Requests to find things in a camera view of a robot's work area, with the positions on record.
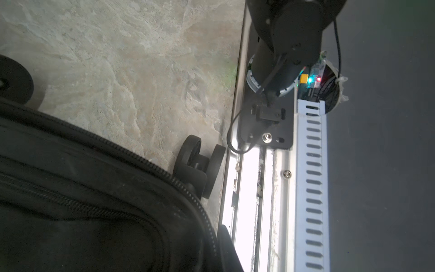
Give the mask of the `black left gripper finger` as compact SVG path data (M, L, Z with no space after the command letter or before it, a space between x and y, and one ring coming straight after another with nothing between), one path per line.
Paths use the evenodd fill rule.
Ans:
M217 244L221 272L243 272L230 233L223 224L217 229Z

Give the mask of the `white hard-shell suitcase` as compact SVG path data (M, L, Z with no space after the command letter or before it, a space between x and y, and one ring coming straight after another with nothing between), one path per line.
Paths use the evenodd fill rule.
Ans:
M87 130L27 108L1 57L3 272L220 272L218 229L191 182Z

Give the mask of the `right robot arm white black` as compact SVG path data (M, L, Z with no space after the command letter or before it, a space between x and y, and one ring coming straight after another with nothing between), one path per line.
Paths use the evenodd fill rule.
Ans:
M243 71L247 88L238 122L239 144L227 146L246 154L254 146L289 149L293 146L297 80L321 56L322 34L336 22L345 1L247 1L251 26L257 34L254 54Z

